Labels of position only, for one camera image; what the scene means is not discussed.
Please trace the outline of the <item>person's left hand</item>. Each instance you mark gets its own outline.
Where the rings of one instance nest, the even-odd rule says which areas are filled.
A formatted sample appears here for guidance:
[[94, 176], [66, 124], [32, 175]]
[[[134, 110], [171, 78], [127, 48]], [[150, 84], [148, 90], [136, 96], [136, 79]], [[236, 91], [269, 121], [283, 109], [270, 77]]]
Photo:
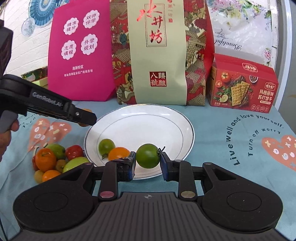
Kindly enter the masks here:
[[11, 132], [16, 132], [18, 129], [19, 122], [18, 120], [15, 120], [8, 131], [0, 134], [0, 162], [2, 161], [3, 155], [11, 142]]

